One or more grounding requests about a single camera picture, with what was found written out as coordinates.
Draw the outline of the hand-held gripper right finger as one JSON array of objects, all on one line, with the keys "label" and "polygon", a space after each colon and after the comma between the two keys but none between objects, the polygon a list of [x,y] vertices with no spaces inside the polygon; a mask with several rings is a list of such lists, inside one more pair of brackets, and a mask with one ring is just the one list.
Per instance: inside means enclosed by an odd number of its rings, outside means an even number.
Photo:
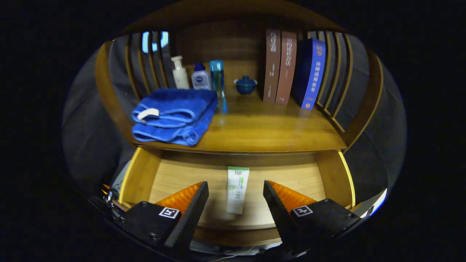
[{"label": "hand-held gripper right finger", "polygon": [[332,199],[316,201],[270,180],[264,181],[263,196],[289,251],[330,246],[362,221]]}]

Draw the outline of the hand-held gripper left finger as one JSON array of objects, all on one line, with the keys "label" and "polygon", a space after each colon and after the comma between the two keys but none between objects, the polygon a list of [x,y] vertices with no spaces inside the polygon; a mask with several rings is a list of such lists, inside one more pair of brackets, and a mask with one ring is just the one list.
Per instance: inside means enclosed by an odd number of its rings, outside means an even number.
[{"label": "hand-held gripper left finger", "polygon": [[115,226],[133,242],[147,249],[188,250],[209,197],[206,181],[188,186],[156,203],[140,201],[125,207],[109,189],[109,212]]}]

